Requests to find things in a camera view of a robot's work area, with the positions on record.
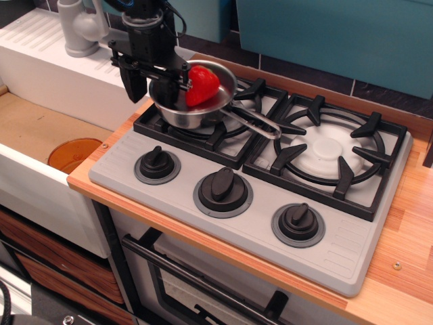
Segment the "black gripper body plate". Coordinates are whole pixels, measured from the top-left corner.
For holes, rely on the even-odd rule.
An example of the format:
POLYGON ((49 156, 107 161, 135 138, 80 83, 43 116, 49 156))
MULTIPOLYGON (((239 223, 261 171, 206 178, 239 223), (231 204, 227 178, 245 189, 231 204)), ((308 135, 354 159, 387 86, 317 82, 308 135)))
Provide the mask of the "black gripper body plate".
POLYGON ((140 65, 146 79, 159 81, 163 78, 179 77, 180 89, 190 86, 191 65, 175 51, 175 36, 164 24, 151 28, 129 26, 127 38, 111 40, 112 64, 119 68, 121 63, 140 65))

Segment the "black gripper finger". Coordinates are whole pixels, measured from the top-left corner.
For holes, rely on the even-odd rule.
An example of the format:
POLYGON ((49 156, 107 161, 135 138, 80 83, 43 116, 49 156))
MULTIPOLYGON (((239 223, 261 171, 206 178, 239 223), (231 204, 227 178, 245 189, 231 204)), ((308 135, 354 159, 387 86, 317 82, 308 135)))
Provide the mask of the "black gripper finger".
POLYGON ((179 77, 154 81, 154 101, 159 107, 175 109, 179 98, 181 81, 179 77))
POLYGON ((137 103, 147 94, 147 79, 140 65, 120 64, 120 76, 129 99, 137 103))

